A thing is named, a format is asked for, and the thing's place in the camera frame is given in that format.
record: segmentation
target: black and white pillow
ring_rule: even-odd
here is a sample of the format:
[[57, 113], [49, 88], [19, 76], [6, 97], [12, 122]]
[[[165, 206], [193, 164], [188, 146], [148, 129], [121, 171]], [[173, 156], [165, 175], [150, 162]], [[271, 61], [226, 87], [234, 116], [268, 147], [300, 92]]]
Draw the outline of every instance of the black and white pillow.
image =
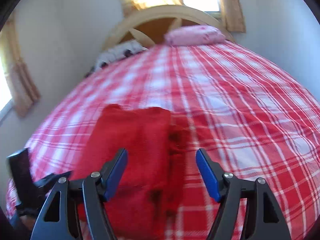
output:
[[102, 52], [98, 56], [95, 65], [95, 71], [108, 66], [112, 62], [124, 59], [145, 50], [148, 49], [142, 47], [142, 45], [137, 40], [123, 42], [119, 45], [114, 46], [113, 48]]

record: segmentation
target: plaid bedspread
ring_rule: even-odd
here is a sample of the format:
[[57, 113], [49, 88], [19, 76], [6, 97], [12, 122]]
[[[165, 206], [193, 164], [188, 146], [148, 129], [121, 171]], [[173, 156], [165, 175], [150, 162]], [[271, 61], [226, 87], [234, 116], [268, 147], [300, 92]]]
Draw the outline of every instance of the plaid bedspread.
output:
[[[200, 147], [241, 179], [264, 177], [292, 239], [302, 239], [320, 214], [320, 105], [288, 73], [228, 42], [212, 46], [158, 45], [111, 64], [81, 82], [27, 142], [32, 175], [75, 170], [102, 109], [159, 106], [186, 116], [188, 145], [184, 199], [165, 238], [206, 239], [218, 204], [195, 162]], [[9, 182], [7, 212], [14, 213]], [[245, 214], [241, 201], [234, 239]], [[88, 230], [84, 226], [84, 238]]]

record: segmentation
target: curved headboard frame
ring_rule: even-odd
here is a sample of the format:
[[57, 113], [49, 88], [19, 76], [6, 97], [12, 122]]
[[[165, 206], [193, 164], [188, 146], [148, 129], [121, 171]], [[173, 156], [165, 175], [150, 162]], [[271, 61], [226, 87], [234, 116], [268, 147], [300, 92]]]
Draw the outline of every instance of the curved headboard frame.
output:
[[120, 43], [128, 32], [142, 43], [143, 46], [150, 47], [154, 45], [155, 43], [150, 37], [135, 28], [143, 23], [162, 18], [175, 18], [169, 26], [169, 30], [179, 28], [181, 26], [182, 19], [185, 19], [196, 24], [214, 26], [226, 36], [227, 40], [234, 42], [232, 35], [222, 26], [222, 24], [217, 19], [203, 11], [184, 5], [160, 5], [137, 11], [125, 18], [120, 24], [110, 31], [110, 35], [106, 39], [103, 50]]

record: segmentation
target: pink pillow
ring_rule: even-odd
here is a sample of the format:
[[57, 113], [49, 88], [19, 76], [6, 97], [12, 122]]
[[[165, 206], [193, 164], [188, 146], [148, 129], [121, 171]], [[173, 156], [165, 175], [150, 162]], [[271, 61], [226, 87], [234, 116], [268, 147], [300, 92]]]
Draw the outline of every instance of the pink pillow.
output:
[[205, 45], [222, 43], [226, 37], [221, 31], [209, 25], [193, 25], [169, 31], [165, 43], [171, 46]]

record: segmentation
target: wooden headboard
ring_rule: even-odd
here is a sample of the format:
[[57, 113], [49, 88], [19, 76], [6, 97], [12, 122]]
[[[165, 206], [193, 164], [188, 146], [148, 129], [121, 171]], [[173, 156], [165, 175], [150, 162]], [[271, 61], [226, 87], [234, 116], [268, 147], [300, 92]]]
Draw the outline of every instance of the wooden headboard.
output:
[[148, 48], [164, 41], [168, 30], [189, 25], [211, 25], [218, 28], [227, 38], [232, 35], [211, 15], [184, 5], [161, 5], [137, 11], [125, 18], [113, 30], [103, 46], [103, 50], [131, 39], [138, 40]]

